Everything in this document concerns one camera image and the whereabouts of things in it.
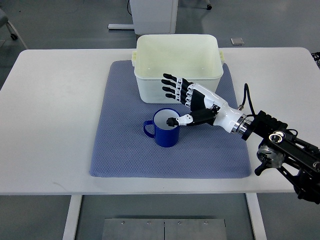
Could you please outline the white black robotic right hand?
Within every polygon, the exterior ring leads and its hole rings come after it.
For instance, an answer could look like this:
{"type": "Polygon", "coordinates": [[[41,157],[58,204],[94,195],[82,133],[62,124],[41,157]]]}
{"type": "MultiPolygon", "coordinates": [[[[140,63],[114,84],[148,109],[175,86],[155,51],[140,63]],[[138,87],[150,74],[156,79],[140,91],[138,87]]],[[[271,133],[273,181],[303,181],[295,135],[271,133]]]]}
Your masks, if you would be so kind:
{"type": "Polygon", "coordinates": [[[167,98],[190,108],[188,114],[168,118],[168,126],[209,124],[222,127],[228,133],[235,133],[240,129],[245,119],[243,112],[230,107],[226,100],[204,86],[167,73],[163,74],[161,82],[164,84],[162,90],[166,92],[167,98]]]}

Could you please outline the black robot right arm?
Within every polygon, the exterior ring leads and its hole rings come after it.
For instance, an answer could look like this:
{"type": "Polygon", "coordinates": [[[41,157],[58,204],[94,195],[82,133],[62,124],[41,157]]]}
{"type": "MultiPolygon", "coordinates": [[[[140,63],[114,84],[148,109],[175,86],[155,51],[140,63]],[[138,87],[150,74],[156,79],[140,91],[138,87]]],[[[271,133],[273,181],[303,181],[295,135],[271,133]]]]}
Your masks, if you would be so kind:
{"type": "Polygon", "coordinates": [[[292,185],[297,197],[320,203],[320,149],[298,138],[298,131],[289,129],[284,122],[264,111],[255,113],[249,86],[244,85],[244,96],[240,107],[248,101],[253,120],[241,123],[238,133],[243,140],[251,134],[262,138],[256,153],[261,162],[254,173],[259,176],[264,170],[277,169],[292,185]]]}

